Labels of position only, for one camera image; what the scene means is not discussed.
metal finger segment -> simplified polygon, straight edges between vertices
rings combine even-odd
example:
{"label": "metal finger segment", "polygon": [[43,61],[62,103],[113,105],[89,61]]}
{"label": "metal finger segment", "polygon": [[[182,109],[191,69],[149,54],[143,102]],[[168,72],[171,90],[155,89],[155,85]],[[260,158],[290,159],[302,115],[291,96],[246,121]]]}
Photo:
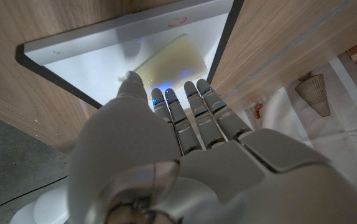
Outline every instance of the metal finger segment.
{"label": "metal finger segment", "polygon": [[188,81],[184,84],[184,90],[206,149],[211,149],[219,142],[225,142],[213,115],[207,109],[195,85]]}
{"label": "metal finger segment", "polygon": [[155,114],[160,116],[164,121],[166,121],[172,127],[172,132],[176,136],[177,144],[181,148],[181,144],[179,141],[179,137],[177,136],[177,132],[175,130],[175,126],[172,120],[172,117],[169,113],[169,109],[167,108],[165,98],[160,89],[155,88],[151,91],[152,102],[154,104]]}
{"label": "metal finger segment", "polygon": [[243,133],[252,131],[248,125],[226,105],[220,96],[215,93],[206,80],[199,80],[197,82],[197,88],[205,100],[207,107],[215,116],[221,130],[229,140],[238,140],[238,137]]}
{"label": "metal finger segment", "polygon": [[169,88],[165,91],[165,97],[183,154],[202,149],[175,92]]}

black wire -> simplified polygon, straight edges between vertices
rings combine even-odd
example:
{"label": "black wire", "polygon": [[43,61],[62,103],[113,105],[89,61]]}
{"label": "black wire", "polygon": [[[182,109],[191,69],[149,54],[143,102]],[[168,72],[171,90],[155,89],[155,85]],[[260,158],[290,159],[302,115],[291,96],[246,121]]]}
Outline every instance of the black wire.
{"label": "black wire", "polygon": [[30,194],[30,193],[32,193],[32,192],[34,192],[34,191],[37,191],[37,190],[42,189],[42,188],[44,188],[44,187],[47,187],[47,186],[49,186],[49,185],[52,185],[52,184],[54,184],[54,183],[56,183],[56,182],[58,182],[58,181],[60,181],[60,180],[63,180],[63,179],[65,179],[65,178],[67,178],[67,177],[68,177],[68,176],[66,175],[65,177],[59,178],[58,180],[55,180],[55,181],[53,181],[53,182],[51,182],[51,183],[49,183],[49,184],[43,185],[43,186],[41,186],[41,187],[38,187],[38,188],[36,188],[36,189],[34,189],[34,190],[31,190],[30,192],[26,192],[26,193],[24,193],[24,194],[22,194],[22,195],[20,195],[20,196],[16,196],[15,198],[10,199],[10,200],[8,200],[7,202],[4,202],[4,203],[0,204],[0,207],[2,207],[3,205],[5,205],[5,204],[7,204],[7,203],[9,203],[9,202],[12,202],[13,200],[15,200],[15,199],[17,199],[17,198],[20,198],[20,197],[22,197],[22,196],[25,196],[25,195],[27,195],[27,194]]}

wooden shelf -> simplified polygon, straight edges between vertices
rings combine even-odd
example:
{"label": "wooden shelf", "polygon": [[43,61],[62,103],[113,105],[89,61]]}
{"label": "wooden shelf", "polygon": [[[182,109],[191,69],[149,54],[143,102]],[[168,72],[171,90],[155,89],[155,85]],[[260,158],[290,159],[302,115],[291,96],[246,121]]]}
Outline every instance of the wooden shelf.
{"label": "wooden shelf", "polygon": [[[170,2],[0,0],[0,119],[68,152],[96,110],[20,66],[16,47]],[[357,0],[246,0],[212,87],[238,111],[356,44]]]}

white robotic hand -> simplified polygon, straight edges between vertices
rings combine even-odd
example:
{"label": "white robotic hand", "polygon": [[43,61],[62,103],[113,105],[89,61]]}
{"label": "white robotic hand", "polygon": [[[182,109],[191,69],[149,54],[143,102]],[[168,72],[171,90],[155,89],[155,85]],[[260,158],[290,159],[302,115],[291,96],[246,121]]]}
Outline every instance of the white robotic hand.
{"label": "white robotic hand", "polygon": [[206,151],[174,91],[152,91],[153,113],[128,73],[76,143],[72,223],[357,223],[357,190],[330,161],[251,131],[205,80],[185,92]]}

gray carpet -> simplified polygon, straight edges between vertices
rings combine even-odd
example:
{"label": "gray carpet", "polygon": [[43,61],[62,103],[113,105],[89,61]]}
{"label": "gray carpet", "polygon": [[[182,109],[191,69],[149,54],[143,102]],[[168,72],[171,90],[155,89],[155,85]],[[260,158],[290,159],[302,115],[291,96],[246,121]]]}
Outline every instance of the gray carpet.
{"label": "gray carpet", "polygon": [[[0,121],[0,204],[68,174],[68,156]],[[66,179],[0,207],[0,223]]]}

